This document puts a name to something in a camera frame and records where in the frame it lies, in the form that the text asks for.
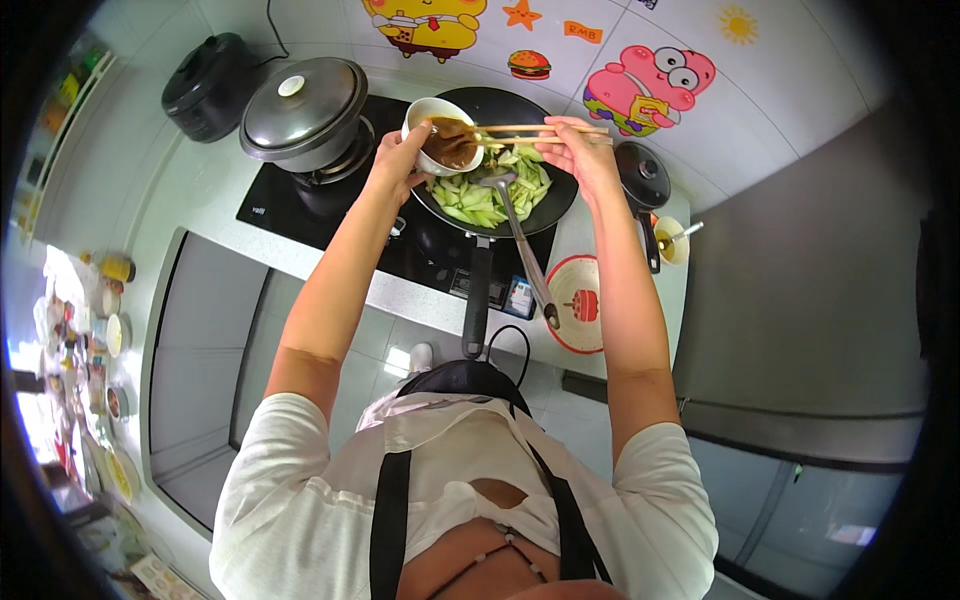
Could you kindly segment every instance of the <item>power cord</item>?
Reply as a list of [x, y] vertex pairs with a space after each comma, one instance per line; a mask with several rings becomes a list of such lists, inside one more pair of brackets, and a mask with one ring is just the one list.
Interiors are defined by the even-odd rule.
[[523, 377], [525, 377], [527, 374], [527, 365], [530, 364], [530, 340], [527, 338], [527, 334], [523, 332], [523, 329], [520, 329], [519, 327], [513, 324], [503, 325], [502, 327], [497, 329], [493, 333], [493, 335], [490, 336], [490, 341], [487, 343], [487, 364], [488, 365], [490, 364], [490, 354], [491, 352], [493, 352], [493, 340], [496, 339], [496, 336], [500, 335], [501, 331], [508, 328], [516, 329], [517, 331], [519, 331], [520, 335], [523, 337], [523, 343], [527, 345], [527, 355], [523, 358], [523, 371], [520, 372], [520, 379], [516, 381], [516, 386], [519, 388], [520, 384], [523, 383]]
[[274, 30], [274, 36], [276, 37], [276, 43], [280, 44], [280, 50], [283, 51], [283, 54], [278, 54], [278, 55], [276, 55], [275, 57], [269, 57], [268, 59], [264, 60], [263, 62], [258, 63], [258, 64], [255, 66], [255, 68], [259, 68], [259, 67], [263, 66], [264, 64], [270, 62], [271, 60], [289, 59], [289, 58], [290, 58], [290, 51], [287, 50], [287, 47], [283, 45], [283, 40], [280, 39], [280, 34], [279, 34], [279, 33], [277, 32], [277, 30], [276, 30], [276, 25], [274, 25], [274, 18], [270, 16], [270, 3], [271, 3], [271, 0], [267, 0], [267, 21], [270, 23], [270, 29]]

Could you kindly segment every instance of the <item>gas stove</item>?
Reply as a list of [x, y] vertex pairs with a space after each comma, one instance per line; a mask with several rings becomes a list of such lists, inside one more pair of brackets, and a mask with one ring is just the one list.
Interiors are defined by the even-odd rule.
[[[236, 218], [303, 244], [326, 250], [347, 210], [360, 195], [373, 165], [376, 144], [399, 128], [409, 103], [368, 97], [361, 110], [357, 139], [344, 155], [313, 173], [289, 173], [264, 163]], [[527, 241], [540, 268], [546, 270], [557, 227], [530, 235]], [[400, 209], [376, 268], [420, 285], [466, 298], [470, 260], [476, 243], [441, 221], [413, 195]], [[533, 318], [533, 303], [524, 314], [508, 305], [508, 292], [526, 283], [513, 239], [491, 243], [493, 266], [490, 307], [523, 319]]]

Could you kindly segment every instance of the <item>metal spatula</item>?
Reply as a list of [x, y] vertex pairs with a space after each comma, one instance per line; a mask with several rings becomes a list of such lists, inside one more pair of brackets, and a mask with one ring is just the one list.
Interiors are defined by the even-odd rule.
[[543, 279], [543, 273], [540, 272], [540, 265], [537, 264], [537, 258], [534, 251], [527, 242], [527, 236], [523, 234], [523, 228], [520, 227], [520, 221], [516, 217], [514, 204], [510, 202], [510, 191], [507, 186], [516, 179], [516, 173], [505, 167], [496, 169], [480, 168], [469, 175], [470, 183], [485, 185], [494, 188], [500, 194], [500, 202], [507, 212], [507, 221], [510, 222], [510, 229], [514, 232], [516, 248], [520, 251], [520, 260], [523, 261], [523, 270], [527, 274], [527, 281], [534, 290], [534, 298], [543, 311], [543, 317], [554, 329], [560, 329], [560, 314], [557, 312], [557, 306], [550, 297], [550, 291], [546, 287], [546, 280]]

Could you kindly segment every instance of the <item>gray pot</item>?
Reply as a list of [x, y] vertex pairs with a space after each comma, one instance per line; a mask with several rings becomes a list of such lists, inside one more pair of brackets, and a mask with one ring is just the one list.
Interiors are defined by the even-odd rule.
[[240, 146], [281, 169], [315, 171], [347, 150], [366, 101], [367, 75], [352, 60], [298, 62], [253, 94], [240, 123]]

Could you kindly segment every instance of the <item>chopsticks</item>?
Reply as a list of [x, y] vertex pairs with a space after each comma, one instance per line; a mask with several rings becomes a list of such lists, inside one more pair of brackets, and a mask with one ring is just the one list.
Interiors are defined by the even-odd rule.
[[[585, 138], [591, 144], [606, 144], [607, 146], [613, 145], [612, 138], [609, 137], [591, 137], [587, 136]], [[477, 146], [491, 146], [494, 144], [563, 144], [564, 141], [559, 137], [535, 137], [533, 135], [527, 135], [522, 137], [493, 137], [491, 139], [479, 139], [476, 141]]]
[[[573, 125], [574, 130], [580, 133], [602, 133], [607, 135], [610, 133], [610, 129], [606, 127], [584, 127], [583, 125]], [[554, 132], [554, 126], [552, 125], [488, 125], [486, 127], [477, 126], [476, 129], [479, 132]]]

